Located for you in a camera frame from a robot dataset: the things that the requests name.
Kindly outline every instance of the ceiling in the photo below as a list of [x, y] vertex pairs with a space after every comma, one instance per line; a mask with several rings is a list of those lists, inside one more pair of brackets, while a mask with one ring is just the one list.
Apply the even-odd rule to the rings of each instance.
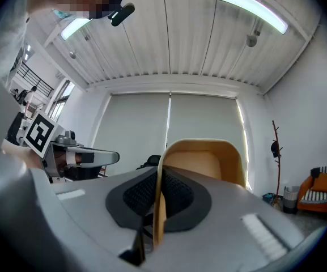
[[[289, 25], [282, 35], [262, 24], [257, 45], [246, 46], [259, 20], [218, 0], [123, 0], [135, 12], [118, 27], [110, 20], [88, 23], [67, 41], [52, 43], [88, 84], [154, 74], [232, 79], [267, 91], [310, 41], [320, 19], [313, 0], [260, 0]], [[38, 23], [47, 35], [58, 24], [51, 12]], [[76, 59], [69, 52], [76, 53]]]

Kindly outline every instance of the wooden coat rack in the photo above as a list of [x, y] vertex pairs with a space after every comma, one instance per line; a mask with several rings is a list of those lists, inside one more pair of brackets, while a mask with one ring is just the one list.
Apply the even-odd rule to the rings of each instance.
[[277, 185], [277, 193], [275, 195], [275, 200], [273, 202], [273, 205], [275, 205], [275, 203], [278, 200], [279, 182], [281, 180], [281, 149], [283, 149], [283, 147], [282, 148], [279, 148], [279, 140], [278, 140], [278, 132], [277, 132], [277, 130], [279, 129], [279, 127], [275, 127], [274, 120], [272, 120], [271, 122], [273, 123], [274, 133], [275, 133], [275, 140], [273, 140], [273, 141], [277, 143], [277, 150], [278, 150], [278, 160], [275, 161], [275, 162], [278, 163], [278, 185]]

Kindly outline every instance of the coat rack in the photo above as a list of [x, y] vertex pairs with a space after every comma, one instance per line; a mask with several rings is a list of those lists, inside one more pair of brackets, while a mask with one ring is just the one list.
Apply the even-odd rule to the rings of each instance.
[[275, 200], [273, 202], [273, 205], [275, 205], [275, 203], [278, 200], [278, 192], [279, 192], [279, 182], [281, 180], [281, 149], [279, 148], [279, 140], [278, 140], [278, 132], [277, 130], [279, 129], [279, 127], [275, 127], [275, 123], [274, 120], [271, 121], [273, 123], [273, 127], [274, 127], [274, 132], [275, 132], [275, 140], [274, 143], [271, 145], [271, 151], [273, 153], [274, 158], [278, 157], [278, 160], [276, 160], [275, 162], [278, 163], [278, 185], [277, 185], [277, 193], [275, 195]]

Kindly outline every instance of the black railing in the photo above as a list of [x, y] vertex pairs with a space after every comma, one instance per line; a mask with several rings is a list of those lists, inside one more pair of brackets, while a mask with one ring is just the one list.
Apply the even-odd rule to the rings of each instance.
[[49, 97], [51, 92], [54, 90], [42, 79], [40, 79], [40, 77], [35, 74], [24, 62], [22, 62], [17, 74], [20, 75], [27, 83], [29, 83], [31, 87], [36, 86], [37, 91], [46, 97]]

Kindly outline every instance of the roller blind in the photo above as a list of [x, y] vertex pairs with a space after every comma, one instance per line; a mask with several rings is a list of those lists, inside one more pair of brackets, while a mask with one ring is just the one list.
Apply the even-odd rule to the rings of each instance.
[[137, 169], [151, 155], [162, 155], [169, 94], [112, 96], [99, 126], [94, 148], [116, 151], [118, 163], [107, 175]]
[[244, 130], [234, 99], [172, 94], [167, 143], [184, 138], [224, 139], [233, 144], [246, 169]]

